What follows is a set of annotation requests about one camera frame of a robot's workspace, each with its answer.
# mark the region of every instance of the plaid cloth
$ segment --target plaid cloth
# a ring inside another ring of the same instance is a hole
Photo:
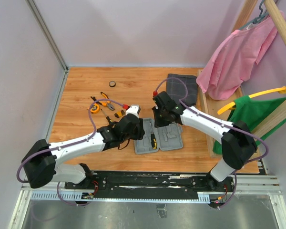
[[[168,74],[167,78],[179,78],[182,80],[188,91],[187,98],[185,99],[185,104],[188,106],[196,105],[197,95],[198,95],[198,85],[196,83],[197,76],[194,75],[178,75],[178,74]],[[185,96],[184,86],[181,82],[171,79],[166,82],[166,92],[168,95],[178,104],[179,99]]]

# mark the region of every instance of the white robotic arm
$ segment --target white robotic arm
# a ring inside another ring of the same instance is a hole
[[[244,122],[223,121],[199,111],[194,106],[187,109],[176,104],[166,92],[155,94],[153,100],[156,104],[153,108],[155,127],[170,123],[187,125],[206,133],[222,145],[223,158],[207,175],[215,184],[225,180],[235,170],[241,169],[257,150],[252,137],[233,130],[250,132]]]
[[[31,188],[42,187],[50,181],[74,184],[82,182],[87,177],[89,168],[85,164],[73,166],[64,162],[88,153],[119,147],[127,140],[141,140],[144,130],[139,112],[140,107],[132,105],[119,122],[72,140],[51,144],[44,139],[38,140],[22,160]]]

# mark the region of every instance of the clothes hanger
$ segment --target clothes hanger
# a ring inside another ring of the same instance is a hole
[[[278,87],[278,88],[274,88],[274,89],[269,89],[269,90],[262,91],[262,92],[257,92],[257,93],[249,95],[249,98],[258,97],[260,95],[264,95],[264,94],[268,94],[268,93],[272,93],[272,92],[279,92],[281,94],[286,94],[286,86]],[[235,106],[235,102],[230,102],[229,104],[227,104],[227,105],[223,106],[222,108],[220,108],[217,111],[217,114],[221,115],[223,112],[225,112],[225,111],[227,111],[229,109],[233,110],[233,106]]]
[[[264,3],[265,0],[262,0],[261,1],[261,4],[259,4],[259,9],[260,9],[260,13],[259,13],[259,16],[254,18],[253,20],[247,22],[245,25],[243,25],[242,27],[240,27],[238,30],[243,30],[245,27],[247,27],[248,25],[250,25],[251,23],[252,24],[259,24],[261,23],[269,14],[266,12],[263,14],[263,8],[262,8],[262,5]]]

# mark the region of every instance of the gray foam insert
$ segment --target gray foam insert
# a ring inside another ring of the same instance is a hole
[[[158,148],[153,149],[151,144],[151,127],[149,122],[152,123],[153,132],[157,140]],[[182,127],[178,124],[169,124],[165,127],[155,128],[154,120],[151,118],[143,119],[143,128],[145,135],[142,140],[134,142],[134,149],[137,154],[154,153],[159,150],[174,150],[183,147],[181,138]]]

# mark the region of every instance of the metal floor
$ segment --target metal floor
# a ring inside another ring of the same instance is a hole
[[[32,207],[41,221],[32,219]],[[165,217],[163,212],[158,214],[155,203],[92,202],[86,207],[72,207],[61,201],[31,201],[22,229],[278,228],[266,195],[234,196],[220,211],[207,204],[170,203],[166,209]]]

